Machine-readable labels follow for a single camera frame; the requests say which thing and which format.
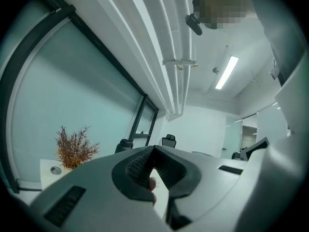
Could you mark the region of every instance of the computer monitor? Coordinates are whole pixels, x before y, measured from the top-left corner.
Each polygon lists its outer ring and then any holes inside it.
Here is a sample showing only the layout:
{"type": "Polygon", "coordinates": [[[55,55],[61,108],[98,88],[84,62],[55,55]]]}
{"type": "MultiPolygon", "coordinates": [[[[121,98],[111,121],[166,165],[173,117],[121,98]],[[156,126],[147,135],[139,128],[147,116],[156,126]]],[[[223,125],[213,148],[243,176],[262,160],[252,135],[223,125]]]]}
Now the computer monitor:
{"type": "Polygon", "coordinates": [[[269,141],[267,139],[267,137],[263,138],[262,140],[260,140],[259,142],[257,142],[256,144],[252,145],[249,148],[246,148],[244,150],[241,151],[240,153],[240,158],[243,158],[244,160],[248,161],[251,154],[257,150],[257,149],[264,149],[269,145],[269,141]]]}

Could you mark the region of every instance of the white ceiling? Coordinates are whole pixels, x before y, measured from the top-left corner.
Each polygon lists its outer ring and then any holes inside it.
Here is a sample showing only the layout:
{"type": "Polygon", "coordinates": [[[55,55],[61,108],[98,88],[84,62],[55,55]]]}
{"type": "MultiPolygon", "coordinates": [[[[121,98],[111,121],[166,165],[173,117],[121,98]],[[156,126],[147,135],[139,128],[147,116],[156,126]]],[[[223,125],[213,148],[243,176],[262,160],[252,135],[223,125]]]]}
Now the white ceiling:
{"type": "MultiPolygon", "coordinates": [[[[192,0],[188,2],[192,13],[192,0]]],[[[264,29],[257,18],[245,18],[227,29],[201,27],[201,36],[192,32],[192,59],[196,57],[198,67],[191,68],[188,96],[198,92],[206,99],[231,100],[254,79],[272,54],[264,29]],[[239,61],[223,88],[216,90],[231,55],[239,61]],[[212,72],[215,67],[220,71],[217,75],[212,72]]]]}

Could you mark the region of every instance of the white pipe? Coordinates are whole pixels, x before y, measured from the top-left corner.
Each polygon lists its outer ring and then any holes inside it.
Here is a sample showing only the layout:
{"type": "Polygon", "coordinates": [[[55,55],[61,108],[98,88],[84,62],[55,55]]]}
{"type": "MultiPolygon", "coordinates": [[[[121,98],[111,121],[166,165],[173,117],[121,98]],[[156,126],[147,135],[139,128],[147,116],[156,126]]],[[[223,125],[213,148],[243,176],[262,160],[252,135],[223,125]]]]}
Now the white pipe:
{"type": "MultiPolygon", "coordinates": [[[[192,35],[190,28],[185,23],[185,16],[189,15],[188,0],[174,0],[177,10],[179,30],[181,33],[182,42],[182,60],[191,60],[192,51],[192,35]]],[[[190,79],[190,65],[185,64],[183,66],[183,95],[182,95],[182,111],[184,112],[184,105],[187,99],[188,87],[190,79]]]]}
{"type": "MultiPolygon", "coordinates": [[[[163,61],[175,59],[175,50],[169,19],[162,0],[143,0],[161,48],[163,61]]],[[[169,83],[174,99],[175,112],[179,112],[178,82],[175,64],[166,65],[169,83]]]]}

